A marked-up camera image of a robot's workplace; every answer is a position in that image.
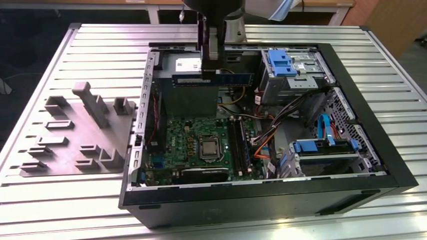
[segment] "cpu socket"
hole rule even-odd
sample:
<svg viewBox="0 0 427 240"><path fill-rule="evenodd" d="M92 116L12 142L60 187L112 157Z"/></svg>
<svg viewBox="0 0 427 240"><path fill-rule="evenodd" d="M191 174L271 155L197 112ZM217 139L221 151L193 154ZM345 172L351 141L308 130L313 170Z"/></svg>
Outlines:
<svg viewBox="0 0 427 240"><path fill-rule="evenodd" d="M213 163L220 159L221 149L217 136L199 137L199 156L207 163Z"/></svg>

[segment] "motherboard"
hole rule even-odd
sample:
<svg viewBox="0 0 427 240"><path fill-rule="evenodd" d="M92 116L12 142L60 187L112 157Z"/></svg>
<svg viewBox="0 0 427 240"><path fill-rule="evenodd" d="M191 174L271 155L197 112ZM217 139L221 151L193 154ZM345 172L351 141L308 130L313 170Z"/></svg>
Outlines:
<svg viewBox="0 0 427 240"><path fill-rule="evenodd" d="M141 173L148 186L263 179L249 154L251 119L196 118L167 122L165 152L151 154Z"/></svg>

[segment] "ram slot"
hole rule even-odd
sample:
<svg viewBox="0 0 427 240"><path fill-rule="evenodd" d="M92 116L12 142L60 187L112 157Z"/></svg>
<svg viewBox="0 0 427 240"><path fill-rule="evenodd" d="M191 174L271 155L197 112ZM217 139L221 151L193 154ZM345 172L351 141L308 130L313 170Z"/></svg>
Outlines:
<svg viewBox="0 0 427 240"><path fill-rule="evenodd" d="M229 150L231 150L231 156L232 156L232 168L233 173L237 176L243 175L243 165L240 160L240 153L239 153L239 145L237 145L237 132L235 128L235 120L231 119L228 121L227 125L227 131L228 131L228 144L229 144Z"/></svg>
<svg viewBox="0 0 427 240"><path fill-rule="evenodd" d="M245 138L245 128L243 126L243 121L239 119L235 121L235 127L237 129L237 145L240 149L240 162L243 167L243 174L248 174L251 169L251 157L249 157L249 148Z"/></svg>

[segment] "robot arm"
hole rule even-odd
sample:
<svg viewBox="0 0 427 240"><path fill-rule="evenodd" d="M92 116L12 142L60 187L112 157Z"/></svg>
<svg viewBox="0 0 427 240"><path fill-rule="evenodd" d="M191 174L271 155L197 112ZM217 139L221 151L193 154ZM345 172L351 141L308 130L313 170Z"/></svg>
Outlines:
<svg viewBox="0 0 427 240"><path fill-rule="evenodd" d="M237 11L244 0L183 0L197 12L197 50L201 58L201 78L212 79L224 63L227 25L224 18Z"/></svg>

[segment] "ridged metal surface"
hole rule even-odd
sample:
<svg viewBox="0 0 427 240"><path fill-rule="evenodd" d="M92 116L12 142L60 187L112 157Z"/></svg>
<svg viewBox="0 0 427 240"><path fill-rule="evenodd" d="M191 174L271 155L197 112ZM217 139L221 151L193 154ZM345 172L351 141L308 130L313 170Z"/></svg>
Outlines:
<svg viewBox="0 0 427 240"><path fill-rule="evenodd" d="M48 96L77 98L88 81L105 102L139 102L149 41L195 41L192 25L93 25L69 30L2 149L0 236L6 239L423 239L427 237L427 104L373 37L357 27L247 25L249 42L331 43L419 186L344 215L239 222L151 231L117 208L121 174L22 178Z"/></svg>

